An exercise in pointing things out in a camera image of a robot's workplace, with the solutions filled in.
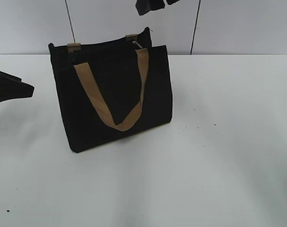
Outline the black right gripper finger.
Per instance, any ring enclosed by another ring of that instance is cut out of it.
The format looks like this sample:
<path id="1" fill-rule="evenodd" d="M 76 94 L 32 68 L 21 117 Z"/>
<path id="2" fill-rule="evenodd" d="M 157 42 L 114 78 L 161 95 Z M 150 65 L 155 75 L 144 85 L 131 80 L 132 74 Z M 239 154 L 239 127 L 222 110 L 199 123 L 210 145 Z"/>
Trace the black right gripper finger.
<path id="1" fill-rule="evenodd" d="M 165 8 L 163 0 L 137 0 L 135 7 L 140 16 L 147 14 L 150 11 L 156 11 Z"/>
<path id="2" fill-rule="evenodd" d="M 175 4 L 176 2 L 179 2 L 180 0 L 166 0 L 168 5 Z"/>

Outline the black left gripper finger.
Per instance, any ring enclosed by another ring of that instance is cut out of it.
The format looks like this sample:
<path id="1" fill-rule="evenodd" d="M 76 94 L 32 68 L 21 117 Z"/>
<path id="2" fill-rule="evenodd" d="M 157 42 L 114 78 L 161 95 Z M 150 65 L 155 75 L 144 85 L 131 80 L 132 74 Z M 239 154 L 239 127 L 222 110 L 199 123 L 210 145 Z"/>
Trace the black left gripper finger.
<path id="1" fill-rule="evenodd" d="M 0 102 L 30 98 L 34 89 L 32 85 L 22 82 L 21 78 L 0 71 Z"/>

